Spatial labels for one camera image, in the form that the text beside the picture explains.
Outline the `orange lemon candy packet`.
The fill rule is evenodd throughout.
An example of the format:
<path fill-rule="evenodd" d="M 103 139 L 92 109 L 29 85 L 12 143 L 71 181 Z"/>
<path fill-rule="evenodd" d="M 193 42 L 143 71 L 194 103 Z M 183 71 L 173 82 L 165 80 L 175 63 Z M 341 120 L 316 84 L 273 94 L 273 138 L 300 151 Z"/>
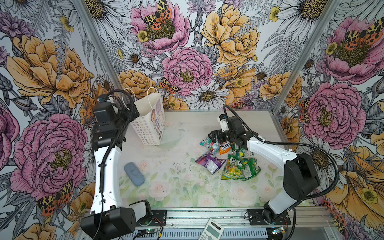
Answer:
<path fill-rule="evenodd" d="M 230 142 L 223 142 L 219 148 L 220 155 L 228 154 L 232 150 L 232 144 Z"/>

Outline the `teal Fox's candy packet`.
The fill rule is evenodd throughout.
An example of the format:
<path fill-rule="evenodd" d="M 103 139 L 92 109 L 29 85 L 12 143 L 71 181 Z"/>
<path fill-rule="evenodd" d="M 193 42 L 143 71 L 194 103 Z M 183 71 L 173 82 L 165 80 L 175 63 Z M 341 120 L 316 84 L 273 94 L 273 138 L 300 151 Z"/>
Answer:
<path fill-rule="evenodd" d="M 221 143 L 213 142 L 209 137 L 206 137 L 200 142 L 200 146 L 206 147 L 212 155 L 215 155 L 221 147 Z"/>

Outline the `purple snack packet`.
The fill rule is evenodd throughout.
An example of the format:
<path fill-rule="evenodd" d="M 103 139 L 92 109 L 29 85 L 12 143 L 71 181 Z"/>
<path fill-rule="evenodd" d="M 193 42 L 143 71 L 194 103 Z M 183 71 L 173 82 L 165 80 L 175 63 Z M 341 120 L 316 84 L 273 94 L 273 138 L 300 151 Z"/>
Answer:
<path fill-rule="evenodd" d="M 217 159 L 211 153 L 204 154 L 196 160 L 196 163 L 205 167 L 211 175 L 214 175 L 225 162 L 226 160 Z"/>

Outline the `white paper bag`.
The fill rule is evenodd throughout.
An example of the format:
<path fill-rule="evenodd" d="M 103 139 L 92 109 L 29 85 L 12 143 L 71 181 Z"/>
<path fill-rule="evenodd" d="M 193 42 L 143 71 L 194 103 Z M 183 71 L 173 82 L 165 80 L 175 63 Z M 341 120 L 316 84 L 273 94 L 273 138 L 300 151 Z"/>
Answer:
<path fill-rule="evenodd" d="M 150 87 L 142 99 L 133 96 L 139 116 L 130 123 L 129 131 L 135 132 L 143 145 L 159 146 L 166 124 L 162 95 L 156 87 Z"/>

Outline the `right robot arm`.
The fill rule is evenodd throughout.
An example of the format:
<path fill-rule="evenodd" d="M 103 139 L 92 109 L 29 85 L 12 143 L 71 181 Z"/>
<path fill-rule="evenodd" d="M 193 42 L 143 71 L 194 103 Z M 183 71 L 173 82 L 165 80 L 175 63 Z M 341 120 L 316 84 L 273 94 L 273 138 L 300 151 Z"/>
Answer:
<path fill-rule="evenodd" d="M 246 131 L 237 117 L 221 114 L 218 122 L 221 129 L 209 134 L 211 140 L 235 143 L 283 170 L 283 190 L 264 205 L 263 220 L 267 224 L 274 224 L 319 187 L 321 181 L 308 154 L 297 154 L 291 149 L 269 144 L 263 138 L 257 139 L 254 132 Z"/>

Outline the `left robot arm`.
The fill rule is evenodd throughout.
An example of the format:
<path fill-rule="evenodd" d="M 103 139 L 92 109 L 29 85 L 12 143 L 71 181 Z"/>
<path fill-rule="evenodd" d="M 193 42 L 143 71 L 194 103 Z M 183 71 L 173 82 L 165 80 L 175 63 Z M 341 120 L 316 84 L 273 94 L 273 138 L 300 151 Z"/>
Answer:
<path fill-rule="evenodd" d="M 96 124 L 92 129 L 92 148 L 96 163 L 95 196 L 90 215 L 81 220 L 81 229 L 94 240 L 111 240 L 133 233 L 146 225 L 153 214 L 148 201 L 123 207 L 118 163 L 123 155 L 128 125 L 140 114 L 134 103 L 118 110 L 111 102 L 95 106 Z"/>

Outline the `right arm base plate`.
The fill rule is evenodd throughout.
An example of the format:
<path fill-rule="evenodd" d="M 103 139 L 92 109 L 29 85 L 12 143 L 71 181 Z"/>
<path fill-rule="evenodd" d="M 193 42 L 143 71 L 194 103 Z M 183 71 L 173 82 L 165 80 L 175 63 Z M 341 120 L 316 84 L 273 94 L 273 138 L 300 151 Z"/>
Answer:
<path fill-rule="evenodd" d="M 275 214 L 269 210 L 265 209 L 248 209 L 244 214 L 243 218 L 248 220 L 251 226 L 258 225 L 290 225 L 292 222 L 290 220 L 288 211 L 284 211 L 281 214 Z"/>

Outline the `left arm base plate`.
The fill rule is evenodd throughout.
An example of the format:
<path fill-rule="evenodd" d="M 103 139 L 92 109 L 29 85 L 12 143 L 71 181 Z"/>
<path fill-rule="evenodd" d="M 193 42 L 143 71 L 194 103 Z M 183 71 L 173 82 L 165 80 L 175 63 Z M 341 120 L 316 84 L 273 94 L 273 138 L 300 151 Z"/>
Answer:
<path fill-rule="evenodd" d="M 143 218 L 136 223 L 137 227 L 165 227 L 167 223 L 167 210 L 152 210 L 150 219 Z"/>

